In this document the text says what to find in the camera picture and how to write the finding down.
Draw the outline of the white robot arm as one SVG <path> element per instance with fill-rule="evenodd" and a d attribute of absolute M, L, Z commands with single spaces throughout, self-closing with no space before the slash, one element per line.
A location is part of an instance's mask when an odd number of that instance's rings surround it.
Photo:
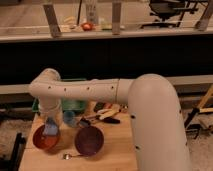
<path fill-rule="evenodd" d="M 28 91 L 46 116 L 62 111 L 63 98 L 127 105 L 139 171 L 192 171 L 179 98 L 172 83 L 161 75 L 68 82 L 47 68 Z"/>

